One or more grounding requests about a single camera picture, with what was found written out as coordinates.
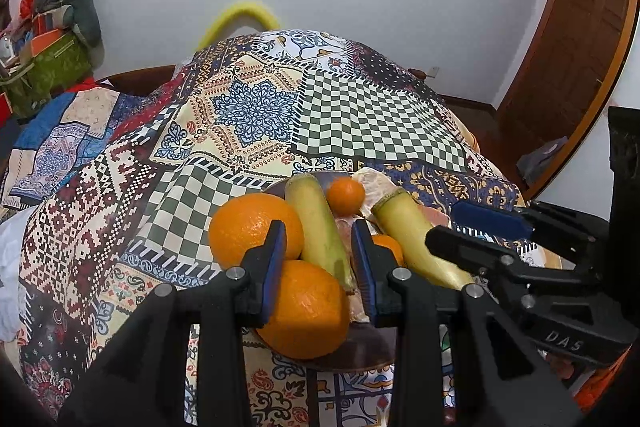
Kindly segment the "right hand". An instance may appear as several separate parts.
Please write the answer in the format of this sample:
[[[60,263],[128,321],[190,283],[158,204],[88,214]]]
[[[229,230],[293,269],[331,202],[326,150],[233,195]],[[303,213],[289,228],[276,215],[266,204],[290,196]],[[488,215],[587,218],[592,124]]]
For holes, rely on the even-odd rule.
[[[574,365],[569,359],[555,355],[552,352],[544,351],[544,359],[550,365],[552,371],[561,381],[569,379],[573,376]]]

